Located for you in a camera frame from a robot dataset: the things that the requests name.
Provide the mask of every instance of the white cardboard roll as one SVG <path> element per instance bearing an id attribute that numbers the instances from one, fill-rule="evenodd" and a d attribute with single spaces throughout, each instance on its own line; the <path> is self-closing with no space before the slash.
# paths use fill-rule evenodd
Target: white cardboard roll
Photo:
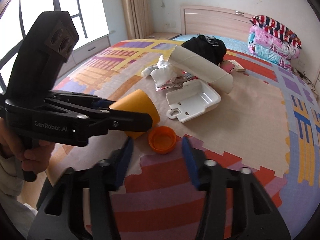
<path id="1" fill-rule="evenodd" d="M 233 77 L 209 60 L 181 46 L 176 46 L 169 57 L 169 64 L 210 83 L 226 93 L 233 87 Z"/>

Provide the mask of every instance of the black bag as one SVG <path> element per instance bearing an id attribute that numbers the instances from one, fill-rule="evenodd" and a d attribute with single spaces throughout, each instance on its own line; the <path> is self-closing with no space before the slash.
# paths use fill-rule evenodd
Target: black bag
<path id="1" fill-rule="evenodd" d="M 200 34 L 196 38 L 192 38 L 181 45 L 182 47 L 191 50 L 210 62 L 218 65 L 223 61 L 227 49 L 223 41 L 216 38 L 210 38 Z"/>

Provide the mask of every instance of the cardboard tube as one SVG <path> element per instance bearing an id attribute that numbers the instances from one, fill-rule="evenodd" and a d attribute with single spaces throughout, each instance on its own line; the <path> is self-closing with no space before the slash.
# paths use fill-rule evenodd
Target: cardboard tube
<path id="1" fill-rule="evenodd" d="M 141 89 L 138 89 L 124 98 L 119 99 L 109 107 L 110 109 L 150 114 L 153 120 L 152 127 L 160 122 L 160 116 L 155 105 L 148 95 Z M 126 131 L 125 134 L 133 139 L 136 139 L 144 133 Z"/>
<path id="2" fill-rule="evenodd" d="M 176 46 L 168 62 L 226 93 L 230 93 L 232 90 L 233 77 L 231 74 L 184 47 Z"/>

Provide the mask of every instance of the person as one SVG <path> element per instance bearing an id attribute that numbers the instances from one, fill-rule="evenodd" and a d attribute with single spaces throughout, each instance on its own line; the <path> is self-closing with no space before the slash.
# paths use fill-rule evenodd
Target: person
<path id="1" fill-rule="evenodd" d="M 26 150 L 19 136 L 0 118 L 0 203 L 17 230 L 27 238 L 37 211 L 18 202 L 23 180 L 16 176 L 14 157 L 22 161 L 25 171 L 40 173 L 49 165 L 55 144 L 39 141 L 39 147 Z"/>

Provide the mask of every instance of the yellow cylinder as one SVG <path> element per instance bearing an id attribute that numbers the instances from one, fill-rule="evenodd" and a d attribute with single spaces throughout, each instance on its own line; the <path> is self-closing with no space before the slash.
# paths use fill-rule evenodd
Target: yellow cylinder
<path id="1" fill-rule="evenodd" d="M 141 89 L 138 89 L 124 98 L 119 99 L 109 107 L 110 109 L 149 114 L 153 120 L 152 127 L 160 122 L 160 116 L 155 105 L 148 95 Z M 133 139 L 136 139 L 144 133 L 125 131 L 125 134 Z"/>

